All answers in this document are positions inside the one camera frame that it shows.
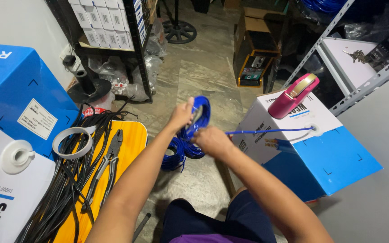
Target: purple shirt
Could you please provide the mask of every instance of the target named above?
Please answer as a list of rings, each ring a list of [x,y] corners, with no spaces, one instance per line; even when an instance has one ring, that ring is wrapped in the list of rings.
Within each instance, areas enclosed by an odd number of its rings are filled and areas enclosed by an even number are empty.
[[[169,243],[254,243],[254,241],[241,239],[235,236],[221,234],[184,234],[172,239]]]

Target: marble floor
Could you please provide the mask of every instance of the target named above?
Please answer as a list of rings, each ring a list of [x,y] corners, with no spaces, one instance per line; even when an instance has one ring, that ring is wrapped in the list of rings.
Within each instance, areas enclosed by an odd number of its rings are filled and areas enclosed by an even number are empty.
[[[176,104],[188,97],[203,95],[211,104],[210,124],[224,131],[234,130],[262,88],[236,86],[232,69],[233,29],[240,17],[238,10],[224,10],[219,1],[210,5],[208,14],[196,13],[190,0],[180,0],[179,16],[197,29],[197,38],[184,45],[168,44],[167,55],[160,66],[153,104],[127,104],[125,110],[139,114],[126,120],[142,122],[149,141],[168,121]],[[161,8],[166,19],[165,8]],[[119,108],[122,101],[115,101]],[[152,217],[136,242],[158,242],[161,217],[171,200],[185,198],[198,211],[212,218],[224,219],[230,194],[226,189],[220,166],[205,156],[187,158],[180,171],[160,172],[159,178],[139,215],[139,224],[146,213]]]

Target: stacked white boxes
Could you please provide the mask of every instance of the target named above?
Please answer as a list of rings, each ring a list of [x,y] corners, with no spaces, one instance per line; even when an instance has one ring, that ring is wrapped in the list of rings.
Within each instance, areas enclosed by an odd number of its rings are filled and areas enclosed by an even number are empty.
[[[133,50],[123,0],[69,0],[89,45]],[[147,36],[142,4],[133,0],[142,45]]]

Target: pink tape dispenser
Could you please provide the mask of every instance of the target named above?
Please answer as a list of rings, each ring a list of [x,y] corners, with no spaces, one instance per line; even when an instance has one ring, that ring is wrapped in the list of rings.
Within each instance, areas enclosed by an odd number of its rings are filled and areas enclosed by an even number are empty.
[[[268,113],[276,119],[284,118],[290,111],[301,104],[304,98],[319,84],[314,74],[306,74],[295,81],[268,108]]]

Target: wall outlet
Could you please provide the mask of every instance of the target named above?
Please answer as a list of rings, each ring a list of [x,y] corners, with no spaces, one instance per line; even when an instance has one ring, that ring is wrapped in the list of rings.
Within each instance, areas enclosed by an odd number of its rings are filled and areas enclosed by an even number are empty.
[[[71,46],[69,44],[67,44],[67,46],[65,46],[65,48],[62,50],[62,52],[60,54],[61,62],[62,62],[62,60],[64,60],[66,55],[70,55],[70,52],[71,52]],[[76,61],[74,62],[73,66],[68,67],[67,69],[71,72],[75,72],[80,67],[80,59],[78,56],[76,56],[76,54],[74,52],[72,53],[72,55],[74,55],[76,57]]]

